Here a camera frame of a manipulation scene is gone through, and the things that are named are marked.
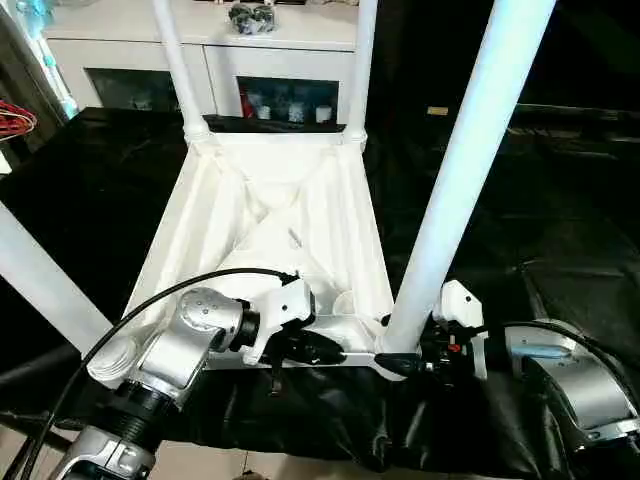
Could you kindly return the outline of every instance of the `table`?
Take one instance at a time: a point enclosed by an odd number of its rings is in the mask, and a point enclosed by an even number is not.
[[[451,125],[431,120],[370,132],[365,163],[390,279],[399,286]],[[293,128],[212,118],[214,129]],[[123,311],[186,147],[174,114],[87,109],[0,181],[2,200],[109,318]],[[484,304],[487,322],[561,318],[633,352],[640,338],[640,221],[628,201],[634,153],[575,155],[509,137],[451,276]],[[64,340],[0,284],[2,370]],[[4,388],[0,421],[39,423],[75,366]],[[567,478],[559,432],[542,399],[506,373],[448,395],[428,380],[388,383],[367,369],[300,369],[270,398],[268,371],[208,372],[170,439],[219,448],[351,458],[508,478]],[[633,377],[634,385],[640,385]],[[62,425],[80,428],[105,389],[78,386]]]

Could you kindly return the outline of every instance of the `white pvc pipe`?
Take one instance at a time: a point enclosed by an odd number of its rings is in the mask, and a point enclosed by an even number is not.
[[[0,275],[84,356],[111,324],[0,202]],[[7,321],[19,322],[20,318]]]
[[[389,327],[377,344],[379,351],[416,350],[554,4],[555,0],[494,2]]]
[[[185,139],[187,142],[206,139],[209,137],[209,127],[198,108],[169,0],[153,0],[153,9],[184,118]]]
[[[369,77],[373,55],[373,39],[376,30],[378,0],[361,0],[358,7],[358,33],[356,38],[356,58],[353,67],[349,118],[344,130],[347,141],[364,142],[366,132],[364,121],[367,114]]]

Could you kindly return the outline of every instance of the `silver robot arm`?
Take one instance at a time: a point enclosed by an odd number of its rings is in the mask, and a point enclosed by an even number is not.
[[[168,415],[183,408],[210,351],[261,360],[291,322],[313,321],[313,296],[296,280],[253,303],[209,288],[184,293],[168,326],[154,335],[111,401],[84,428],[50,480],[137,480],[148,476]]]

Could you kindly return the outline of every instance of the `floor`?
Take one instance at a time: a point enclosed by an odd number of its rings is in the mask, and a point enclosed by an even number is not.
[[[75,432],[57,430],[57,433],[70,440],[76,436]],[[0,426],[0,474],[4,474],[23,441],[24,436],[21,434]],[[62,454],[55,450],[50,448],[43,450],[32,478],[45,480],[61,458]],[[484,478],[402,469],[375,474],[349,462],[326,462],[279,453],[219,450],[192,444],[164,442],[158,450],[156,467],[150,479],[232,480],[248,470],[270,480],[481,480]]]

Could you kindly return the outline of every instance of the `red wire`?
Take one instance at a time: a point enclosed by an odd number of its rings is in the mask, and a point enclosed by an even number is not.
[[[36,116],[30,111],[0,100],[0,140],[2,137],[24,135],[33,130],[36,123]]]

